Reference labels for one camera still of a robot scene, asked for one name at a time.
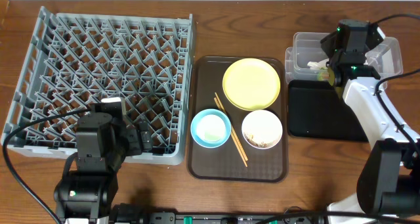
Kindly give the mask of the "white bowl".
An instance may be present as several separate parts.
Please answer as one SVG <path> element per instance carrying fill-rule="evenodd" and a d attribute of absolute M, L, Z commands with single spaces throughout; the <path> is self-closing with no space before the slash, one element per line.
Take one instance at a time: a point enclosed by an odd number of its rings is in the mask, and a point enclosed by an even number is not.
<path fill-rule="evenodd" d="M 266 150 L 281 141 L 283 125 L 273 112 L 256 110 L 248 113 L 243 119 L 241 133 L 252 147 Z"/>

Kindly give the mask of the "light blue bowl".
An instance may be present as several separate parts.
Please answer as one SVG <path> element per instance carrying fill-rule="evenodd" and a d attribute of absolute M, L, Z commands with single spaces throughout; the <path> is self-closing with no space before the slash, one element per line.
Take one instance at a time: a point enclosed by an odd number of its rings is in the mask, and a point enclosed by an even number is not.
<path fill-rule="evenodd" d="M 190 133 L 199 146 L 217 148 L 230 138 L 230 126 L 229 118 L 222 111 L 205 109 L 194 116 Z"/>

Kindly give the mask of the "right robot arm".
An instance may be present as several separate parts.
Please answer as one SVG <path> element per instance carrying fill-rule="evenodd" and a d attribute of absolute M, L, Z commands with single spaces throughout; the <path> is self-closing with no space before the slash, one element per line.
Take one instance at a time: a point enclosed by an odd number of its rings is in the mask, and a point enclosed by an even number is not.
<path fill-rule="evenodd" d="M 327 207 L 327 223 L 402 223 L 419 214 L 419 134 L 387 97 L 366 53 L 385 40 L 378 22 L 340 20 L 321 40 L 329 83 L 354 112 L 371 146 L 356 193 Z"/>

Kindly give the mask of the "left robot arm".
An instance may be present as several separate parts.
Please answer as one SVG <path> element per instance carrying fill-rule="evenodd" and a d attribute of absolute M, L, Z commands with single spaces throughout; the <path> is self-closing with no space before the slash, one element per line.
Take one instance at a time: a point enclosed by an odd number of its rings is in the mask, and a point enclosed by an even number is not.
<path fill-rule="evenodd" d="M 66 159 L 54 190 L 61 223 L 71 219 L 95 223 L 109 215 L 122 163 L 152 148 L 147 122 L 130 122 L 123 98 L 103 99 L 90 109 L 77 121 L 77 151 Z"/>

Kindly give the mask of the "yellow plate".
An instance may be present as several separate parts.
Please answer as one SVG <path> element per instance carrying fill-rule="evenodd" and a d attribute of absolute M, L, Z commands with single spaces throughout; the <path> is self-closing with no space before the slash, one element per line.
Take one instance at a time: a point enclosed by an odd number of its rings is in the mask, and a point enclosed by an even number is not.
<path fill-rule="evenodd" d="M 281 81 L 269 63 L 244 58 L 232 63 L 222 78 L 222 90 L 235 107 L 254 111 L 273 104 L 280 94 Z"/>

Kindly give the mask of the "green orange snack wrapper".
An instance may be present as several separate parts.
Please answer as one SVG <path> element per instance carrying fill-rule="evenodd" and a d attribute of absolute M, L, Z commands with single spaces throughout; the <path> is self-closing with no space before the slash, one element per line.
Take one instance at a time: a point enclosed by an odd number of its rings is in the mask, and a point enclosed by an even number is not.
<path fill-rule="evenodd" d="M 320 70 L 317 75 L 318 81 L 327 81 L 329 79 L 329 72 L 327 70 Z"/>

